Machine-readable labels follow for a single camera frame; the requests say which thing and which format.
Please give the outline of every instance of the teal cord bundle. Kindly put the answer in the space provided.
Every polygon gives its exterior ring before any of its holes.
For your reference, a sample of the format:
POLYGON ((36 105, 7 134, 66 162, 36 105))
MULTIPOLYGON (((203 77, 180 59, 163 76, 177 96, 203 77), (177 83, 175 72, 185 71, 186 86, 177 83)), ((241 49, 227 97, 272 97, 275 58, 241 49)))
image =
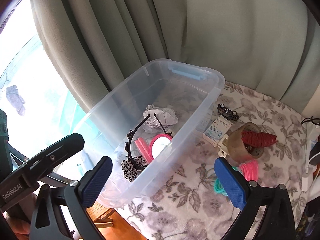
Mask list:
MULTIPOLYGON (((234 169, 235 171, 240 171, 240 172, 241 172, 241 169, 238 168, 238 167, 233 167, 233 169, 234 169)), ((222 186, 222 184, 221 184, 221 182, 220 182, 220 180, 219 180, 218 178, 216 179, 216 181, 215 181, 215 183, 214 183, 213 189, 214 189, 214 191, 215 191, 216 193, 218 193, 218 194, 222 194, 222 195, 224 195, 224 196, 228 196, 228 194, 227 194, 226 191, 224 190, 224 188, 223 188, 223 186, 222 186)))

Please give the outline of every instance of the curtain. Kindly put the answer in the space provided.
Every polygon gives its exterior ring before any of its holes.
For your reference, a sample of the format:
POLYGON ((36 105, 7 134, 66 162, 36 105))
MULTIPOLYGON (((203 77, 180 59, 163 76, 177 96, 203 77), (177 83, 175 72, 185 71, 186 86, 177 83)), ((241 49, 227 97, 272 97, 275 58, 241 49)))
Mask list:
POLYGON ((301 0, 31 0, 50 60, 84 111, 170 58, 302 112, 320 81, 320 28, 301 0))

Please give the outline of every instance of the window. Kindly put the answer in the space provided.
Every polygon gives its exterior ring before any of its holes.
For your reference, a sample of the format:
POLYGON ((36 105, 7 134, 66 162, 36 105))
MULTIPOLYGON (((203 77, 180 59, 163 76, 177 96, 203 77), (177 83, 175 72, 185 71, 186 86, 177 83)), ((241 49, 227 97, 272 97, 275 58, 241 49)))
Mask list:
MULTIPOLYGON (((85 116, 44 51, 30 0, 21 1, 0 35, 0 75, 9 143, 28 158, 72 133, 85 116)), ((71 179, 75 172, 63 165, 55 171, 71 179)))

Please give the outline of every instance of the metal screw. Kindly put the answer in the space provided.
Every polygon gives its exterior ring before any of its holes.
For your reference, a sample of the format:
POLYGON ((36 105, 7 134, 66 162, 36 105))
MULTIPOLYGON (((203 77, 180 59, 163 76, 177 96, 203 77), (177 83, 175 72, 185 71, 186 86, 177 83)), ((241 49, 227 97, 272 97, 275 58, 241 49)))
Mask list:
POLYGON ((77 181, 77 180, 73 180, 73 181, 71 181, 71 182, 69 183, 69 185, 70 185, 71 187, 77 186, 77 185, 78 185, 78 181, 77 181))
POLYGON ((250 181, 249 181, 249 185, 250 185, 251 187, 257 187, 258 183, 257 183, 255 180, 250 180, 250 181))
POLYGON ((280 189, 286 189, 286 186, 285 186, 285 184, 279 184, 279 188, 280 189))

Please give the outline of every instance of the mirror glass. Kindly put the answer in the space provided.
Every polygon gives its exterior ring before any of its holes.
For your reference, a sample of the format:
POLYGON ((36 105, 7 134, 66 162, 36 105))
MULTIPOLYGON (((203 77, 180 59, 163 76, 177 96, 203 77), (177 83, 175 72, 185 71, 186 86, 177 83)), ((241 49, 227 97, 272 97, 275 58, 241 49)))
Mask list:
POLYGON ((166 147, 169 143, 170 139, 165 136, 161 136, 157 140, 155 140, 155 142, 152 145, 153 158, 155 159, 159 155, 159 153, 164 149, 164 147, 166 147))

